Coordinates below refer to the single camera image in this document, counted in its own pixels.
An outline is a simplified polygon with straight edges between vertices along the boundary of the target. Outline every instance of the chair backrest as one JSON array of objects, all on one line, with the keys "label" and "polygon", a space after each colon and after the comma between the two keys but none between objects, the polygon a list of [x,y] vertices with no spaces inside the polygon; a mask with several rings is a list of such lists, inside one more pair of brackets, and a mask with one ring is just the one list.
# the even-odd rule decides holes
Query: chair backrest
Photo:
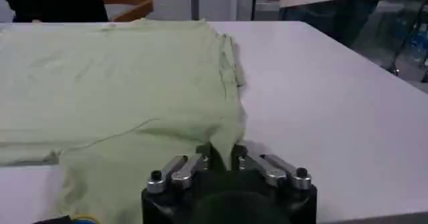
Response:
[{"label": "chair backrest", "polygon": [[134,21],[146,17],[153,11],[153,0],[103,0],[104,4],[135,5],[132,9],[117,15],[111,21]]}]

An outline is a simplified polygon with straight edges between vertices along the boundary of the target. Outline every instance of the black bolt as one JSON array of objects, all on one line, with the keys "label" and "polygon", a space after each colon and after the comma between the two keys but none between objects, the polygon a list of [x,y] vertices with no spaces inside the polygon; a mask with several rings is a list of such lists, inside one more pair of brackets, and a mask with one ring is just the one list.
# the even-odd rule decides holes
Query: black bolt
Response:
[{"label": "black bolt", "polygon": [[246,156],[248,153],[247,147],[240,144],[236,144],[233,150],[233,153],[237,156]]},{"label": "black bolt", "polygon": [[308,171],[305,168],[298,168],[296,169],[296,175],[299,178],[306,178],[308,177]]},{"label": "black bolt", "polygon": [[161,171],[152,171],[151,178],[154,181],[160,181],[162,179]]}]

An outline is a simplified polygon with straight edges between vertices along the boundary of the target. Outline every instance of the robotic hand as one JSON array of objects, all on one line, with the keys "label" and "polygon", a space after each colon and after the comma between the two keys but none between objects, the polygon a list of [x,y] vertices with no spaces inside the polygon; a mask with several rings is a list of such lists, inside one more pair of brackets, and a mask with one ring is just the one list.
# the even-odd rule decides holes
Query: robotic hand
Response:
[{"label": "robotic hand", "polygon": [[144,224],[316,222],[317,189],[308,171],[235,145],[231,171],[211,144],[153,171],[142,197]]}]

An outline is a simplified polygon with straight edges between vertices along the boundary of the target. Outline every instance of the jeans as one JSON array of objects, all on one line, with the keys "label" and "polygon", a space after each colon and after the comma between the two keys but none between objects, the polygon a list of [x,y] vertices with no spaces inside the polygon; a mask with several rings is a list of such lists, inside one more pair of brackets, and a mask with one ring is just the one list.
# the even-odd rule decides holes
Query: jeans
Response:
[{"label": "jeans", "polygon": [[334,0],[280,9],[281,21],[304,21],[350,47],[380,0]]}]

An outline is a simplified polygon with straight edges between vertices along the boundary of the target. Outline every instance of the table surface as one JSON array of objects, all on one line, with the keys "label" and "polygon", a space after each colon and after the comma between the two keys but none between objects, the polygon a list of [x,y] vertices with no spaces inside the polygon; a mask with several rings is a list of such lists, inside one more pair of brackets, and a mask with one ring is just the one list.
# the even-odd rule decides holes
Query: table surface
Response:
[{"label": "table surface", "polygon": [[[308,168],[318,222],[428,212],[428,95],[304,23],[210,24],[238,44],[245,139]],[[36,221],[60,174],[0,169],[0,223]]]}]

